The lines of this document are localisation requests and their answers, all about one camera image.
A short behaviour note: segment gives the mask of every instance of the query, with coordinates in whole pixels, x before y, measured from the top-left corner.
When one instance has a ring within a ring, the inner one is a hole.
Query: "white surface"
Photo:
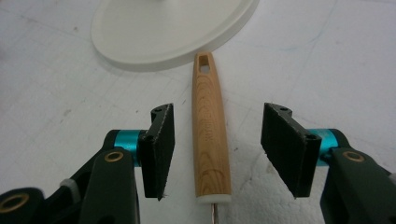
[[[230,203],[231,195],[229,194],[210,194],[197,197],[198,203]]]
[[[259,0],[102,0],[92,42],[115,66],[159,71],[218,48],[235,35]]]
[[[50,195],[111,129],[145,129],[149,111],[175,104],[176,148],[159,203],[143,224],[210,223],[194,195],[192,63],[124,72],[95,54],[98,1],[0,0],[0,191],[34,186]],[[305,128],[337,128],[357,150],[396,172],[396,4],[388,1],[260,1],[247,25],[213,52],[230,147],[233,201],[220,223],[323,223],[311,197],[294,200],[260,145],[264,102],[293,110]]]

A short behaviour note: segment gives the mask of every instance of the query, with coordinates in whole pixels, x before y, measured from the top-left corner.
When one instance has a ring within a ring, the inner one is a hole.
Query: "wooden handle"
[[[203,203],[227,203],[221,199],[221,195],[225,194],[231,200],[227,135],[218,74],[210,52],[195,56],[192,134],[195,194],[198,200],[199,197],[216,195],[215,198],[206,197],[209,200],[203,200]]]

